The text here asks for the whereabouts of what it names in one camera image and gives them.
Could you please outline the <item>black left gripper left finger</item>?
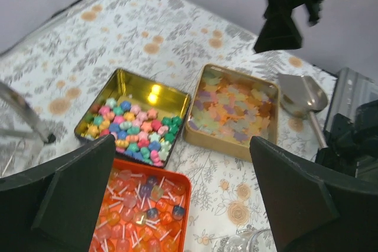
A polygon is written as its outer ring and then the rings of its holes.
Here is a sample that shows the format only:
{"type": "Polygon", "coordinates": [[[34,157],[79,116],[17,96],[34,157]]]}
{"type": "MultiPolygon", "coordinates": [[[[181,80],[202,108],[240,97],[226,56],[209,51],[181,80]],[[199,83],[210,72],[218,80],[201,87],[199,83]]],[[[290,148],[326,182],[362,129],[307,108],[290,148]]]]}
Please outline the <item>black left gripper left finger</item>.
{"type": "Polygon", "coordinates": [[[88,251],[115,157],[112,135],[1,179],[1,251],[88,251]]]}

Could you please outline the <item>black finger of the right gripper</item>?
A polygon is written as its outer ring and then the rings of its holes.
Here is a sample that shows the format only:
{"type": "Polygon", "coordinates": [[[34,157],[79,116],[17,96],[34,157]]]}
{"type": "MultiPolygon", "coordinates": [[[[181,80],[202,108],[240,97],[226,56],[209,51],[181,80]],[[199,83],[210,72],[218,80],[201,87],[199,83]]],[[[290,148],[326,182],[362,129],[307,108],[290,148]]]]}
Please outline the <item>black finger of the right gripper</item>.
{"type": "Polygon", "coordinates": [[[281,13],[267,8],[264,17],[265,23],[254,45],[255,53],[302,47],[302,36],[291,17],[291,11],[281,13]]]}

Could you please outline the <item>metal scoop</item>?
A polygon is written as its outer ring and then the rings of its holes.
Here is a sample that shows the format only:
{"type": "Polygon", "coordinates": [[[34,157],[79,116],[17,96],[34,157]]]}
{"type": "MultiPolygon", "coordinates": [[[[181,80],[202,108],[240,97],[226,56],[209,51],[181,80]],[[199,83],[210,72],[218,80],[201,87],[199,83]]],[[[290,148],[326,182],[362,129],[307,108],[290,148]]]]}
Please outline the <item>metal scoop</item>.
{"type": "Polygon", "coordinates": [[[316,114],[328,106],[328,97],[311,76],[278,74],[281,106],[294,117],[308,119],[320,149],[327,147],[316,114]]]}

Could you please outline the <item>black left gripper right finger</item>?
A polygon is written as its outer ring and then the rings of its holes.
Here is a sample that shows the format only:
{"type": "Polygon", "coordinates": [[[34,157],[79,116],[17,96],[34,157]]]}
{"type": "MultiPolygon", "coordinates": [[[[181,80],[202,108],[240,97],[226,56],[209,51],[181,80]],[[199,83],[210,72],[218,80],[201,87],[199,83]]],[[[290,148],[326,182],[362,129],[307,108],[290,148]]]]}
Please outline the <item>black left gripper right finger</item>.
{"type": "Polygon", "coordinates": [[[254,136],[250,155],[278,251],[377,251],[377,185],[254,136]]]}

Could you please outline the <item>orange lollipop tray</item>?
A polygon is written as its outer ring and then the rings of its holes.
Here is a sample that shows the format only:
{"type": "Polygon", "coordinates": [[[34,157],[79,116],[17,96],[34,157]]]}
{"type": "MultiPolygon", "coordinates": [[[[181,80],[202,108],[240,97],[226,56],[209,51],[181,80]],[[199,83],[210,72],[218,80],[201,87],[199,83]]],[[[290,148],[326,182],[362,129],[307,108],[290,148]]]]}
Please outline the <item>orange lollipop tray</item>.
{"type": "Polygon", "coordinates": [[[116,159],[90,251],[183,251],[191,184],[182,175],[116,159]]]}

